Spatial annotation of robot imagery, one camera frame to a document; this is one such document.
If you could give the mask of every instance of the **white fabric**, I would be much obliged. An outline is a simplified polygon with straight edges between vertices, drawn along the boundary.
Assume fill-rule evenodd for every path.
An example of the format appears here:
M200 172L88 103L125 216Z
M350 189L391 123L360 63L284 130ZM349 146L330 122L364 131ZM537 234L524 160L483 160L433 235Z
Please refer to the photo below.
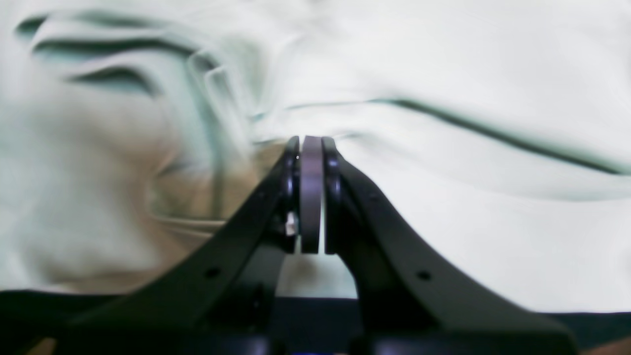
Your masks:
M264 142L331 135L495 292L631 309L628 2L3 6L3 289L134 289L191 249L153 214L228 217ZM278 294L355 290L339 258L293 256Z

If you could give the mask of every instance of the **white bedsheet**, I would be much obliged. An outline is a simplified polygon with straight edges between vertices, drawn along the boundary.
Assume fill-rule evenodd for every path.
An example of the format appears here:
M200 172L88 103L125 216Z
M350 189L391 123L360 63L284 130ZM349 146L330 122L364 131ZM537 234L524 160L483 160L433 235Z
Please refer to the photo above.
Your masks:
M2 7L1 289L133 290L191 250L155 215L227 218L266 142L330 135L495 292L631 309L628 2ZM291 256L278 294L355 289Z

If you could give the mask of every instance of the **wrinkled white sheet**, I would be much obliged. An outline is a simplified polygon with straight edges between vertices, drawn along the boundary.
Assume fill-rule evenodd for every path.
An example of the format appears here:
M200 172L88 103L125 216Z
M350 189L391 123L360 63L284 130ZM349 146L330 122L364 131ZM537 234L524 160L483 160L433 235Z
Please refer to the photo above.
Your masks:
M3 8L3 289L134 289L195 244L165 219L229 217L270 142L331 135L495 292L631 309L628 2ZM335 256L285 266L278 294L355 296Z

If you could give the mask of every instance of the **black plastic part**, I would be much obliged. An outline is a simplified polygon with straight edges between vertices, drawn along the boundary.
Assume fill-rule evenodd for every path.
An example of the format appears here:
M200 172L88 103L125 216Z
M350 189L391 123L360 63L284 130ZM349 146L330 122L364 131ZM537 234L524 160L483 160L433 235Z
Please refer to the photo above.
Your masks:
M285 346L260 334L112 334L60 339L55 355L286 355Z
M539 355L577 354L554 334L427 334L368 336L351 345L350 355Z
M537 354L577 353L571 334L561 324L508 302L441 257L383 192L336 153L332 141L327 143L331 147L325 148L325 157L337 160L340 186L338 191L337 183L327 183L326 196L339 196L339 200L325 201L327 210L330 205L338 210L337 227L333 233L327 230L327 250L337 253L355 278L368 334L359 340L363 345L354 348L354 354L394 354L383 350L392 347L380 344L393 344L397 334L401 339L409 339L410 334L424 339L475 334L484 344L494 341L487 339L517 339L506 340L512 345L496 354L519 354L522 343L528 341L539 344ZM383 333L388 334L386 338L375 335ZM426 351L423 344L418 345L417 352L409 353L425 354L420 352ZM470 352L457 353L488 354L488 350L472 346Z
M300 214L316 214L317 188L300 185L317 174L319 160L326 252L346 263L359 295L363 335L351 343L352 355L577 354L563 325L485 289L434 251L331 138L320 142L320 158L316 140L306 143L314 146L306 145L302 157L315 165L298 173L298 138L292 138L237 213L187 260L138 292L81 299L0 292L0 326L14 327L23 342L12 349L55 337L56 355L284 354L274 338L286 333L270 328L269 316L285 253L295 244L285 219L304 200ZM310 194L299 201L299 191ZM317 241L309 243L307 250L317 251Z
M268 334L290 353L348 354L349 340L363 334L355 299L276 298Z
M87 299L90 305L68 295L0 292L3 326L55 337L56 354L63 355L283 354L263 334L285 254L295 245L285 219L297 210L298 148L293 137L236 214L148 286L117 298ZM20 306L11 309L18 300ZM71 310L59 314L56 306Z
M317 254L322 208L322 138L306 136L300 153L300 242L303 254Z
M342 196L339 153L331 137L322 138L322 160L324 163L324 252L332 255L335 254L335 240L339 238Z
M28 328L13 325L4 327L0 325L0 354L24 355L35 347L43 337L33 335Z

